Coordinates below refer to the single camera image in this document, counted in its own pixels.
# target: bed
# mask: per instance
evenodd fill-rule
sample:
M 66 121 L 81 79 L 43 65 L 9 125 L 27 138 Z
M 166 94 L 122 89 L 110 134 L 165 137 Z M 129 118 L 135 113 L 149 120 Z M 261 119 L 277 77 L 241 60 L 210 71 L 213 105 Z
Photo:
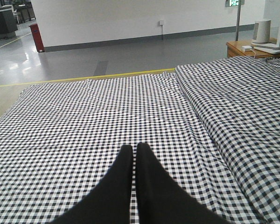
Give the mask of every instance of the bed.
M 230 223 L 280 224 L 280 59 L 28 87 L 0 118 L 0 223 L 52 221 L 139 142 Z

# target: wooden nightstand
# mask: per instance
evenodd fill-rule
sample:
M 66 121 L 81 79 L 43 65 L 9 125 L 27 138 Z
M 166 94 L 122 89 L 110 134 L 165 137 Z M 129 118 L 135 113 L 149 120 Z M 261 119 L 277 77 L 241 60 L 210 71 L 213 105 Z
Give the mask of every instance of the wooden nightstand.
M 271 38 L 270 42 L 276 42 L 276 39 Z M 254 57 L 254 52 L 247 51 L 242 52 L 242 46 L 252 46 L 251 40 L 244 41 L 229 41 L 226 43 L 227 45 L 227 57 L 235 57 L 235 56 L 250 56 Z M 280 57 L 280 54 L 271 55 L 270 53 L 266 53 L 260 50 L 254 50 L 256 52 L 255 58 L 263 58 L 263 57 Z

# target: chair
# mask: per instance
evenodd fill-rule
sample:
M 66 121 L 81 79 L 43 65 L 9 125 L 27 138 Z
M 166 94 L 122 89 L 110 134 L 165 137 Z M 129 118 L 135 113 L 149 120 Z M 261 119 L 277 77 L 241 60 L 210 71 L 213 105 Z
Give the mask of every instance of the chair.
M 18 13 L 17 13 L 17 11 L 16 10 L 14 10 L 14 7 L 13 7 L 13 5 L 4 5 L 3 7 L 10 7 L 10 9 L 13 11 L 13 14 L 14 14 L 14 18 L 15 19 L 17 19 L 17 21 L 18 21 L 18 24 L 20 23 L 19 22 L 19 17 L 18 17 Z

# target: exit sign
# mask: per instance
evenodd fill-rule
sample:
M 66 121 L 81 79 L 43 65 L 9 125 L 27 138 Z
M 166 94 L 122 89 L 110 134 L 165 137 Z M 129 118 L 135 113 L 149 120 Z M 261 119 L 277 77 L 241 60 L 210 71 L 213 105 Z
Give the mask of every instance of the exit sign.
M 231 7 L 231 6 L 238 6 L 238 0 L 226 0 L 225 7 Z

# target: red trash bin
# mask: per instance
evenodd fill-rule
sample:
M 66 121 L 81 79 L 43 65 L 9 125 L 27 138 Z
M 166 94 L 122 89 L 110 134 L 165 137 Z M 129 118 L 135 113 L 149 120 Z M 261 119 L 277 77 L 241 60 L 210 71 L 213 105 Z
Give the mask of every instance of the red trash bin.
M 30 29 L 31 29 L 31 33 L 32 33 L 32 36 L 34 39 L 36 50 L 38 52 L 44 52 L 45 48 L 42 43 L 42 37 L 41 37 L 41 33 L 39 32 L 37 23 L 30 25 Z

